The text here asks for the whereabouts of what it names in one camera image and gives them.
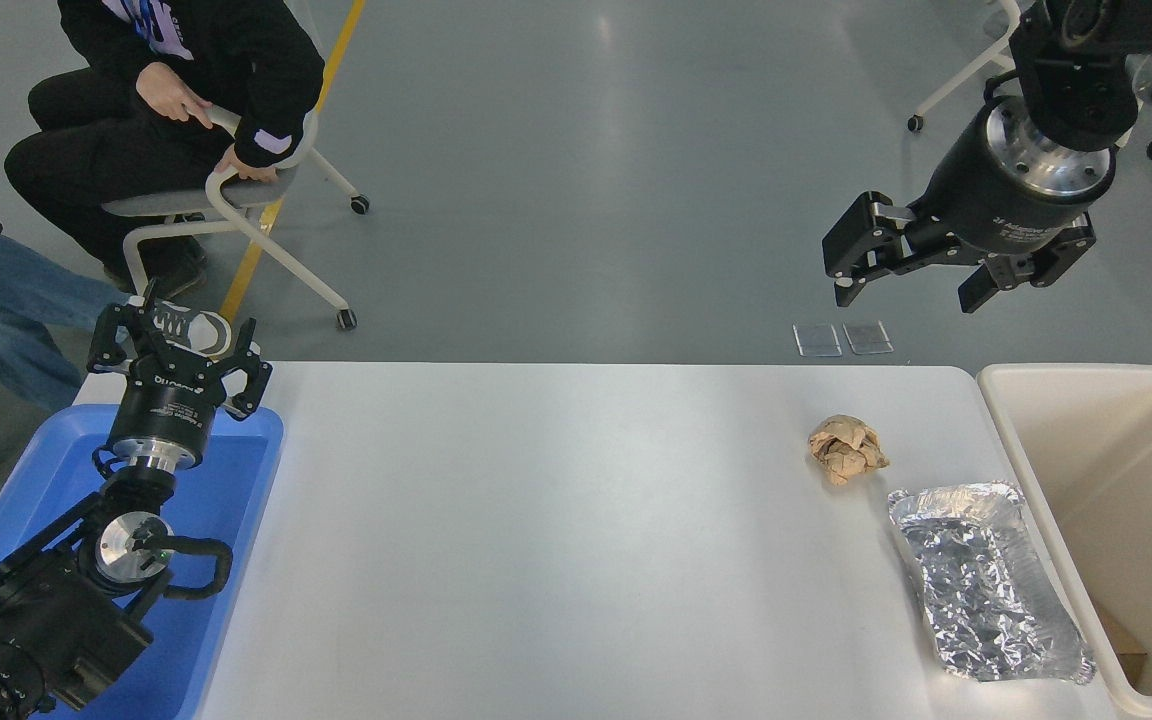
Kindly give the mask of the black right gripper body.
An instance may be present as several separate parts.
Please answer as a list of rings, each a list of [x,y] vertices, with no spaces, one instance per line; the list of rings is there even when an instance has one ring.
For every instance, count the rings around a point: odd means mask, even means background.
[[[982,252],[1034,252],[1100,197],[1100,156],[1043,135],[1024,101],[992,100],[911,209]]]

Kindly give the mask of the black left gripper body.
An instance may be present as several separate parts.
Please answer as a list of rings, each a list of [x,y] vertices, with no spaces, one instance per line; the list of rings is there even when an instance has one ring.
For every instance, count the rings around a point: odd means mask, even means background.
[[[109,450],[122,458],[202,458],[225,400],[212,361],[142,356],[128,367]]]

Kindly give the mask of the person's left hand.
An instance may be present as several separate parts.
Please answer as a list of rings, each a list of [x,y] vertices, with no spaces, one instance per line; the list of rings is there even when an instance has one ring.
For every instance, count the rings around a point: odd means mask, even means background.
[[[232,172],[233,176],[243,179],[243,181],[260,183],[271,183],[276,179],[275,167],[252,167],[252,165],[238,159],[236,145],[233,145],[233,143],[225,150],[223,156],[221,156],[215,167],[212,168],[212,172],[219,174]]]

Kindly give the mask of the person's right hand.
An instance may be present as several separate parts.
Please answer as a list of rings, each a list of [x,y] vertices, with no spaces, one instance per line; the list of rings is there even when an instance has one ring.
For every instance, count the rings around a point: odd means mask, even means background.
[[[196,94],[169,65],[161,61],[146,65],[134,82],[134,90],[160,118],[195,122],[206,129],[214,127],[209,115],[211,103]]]

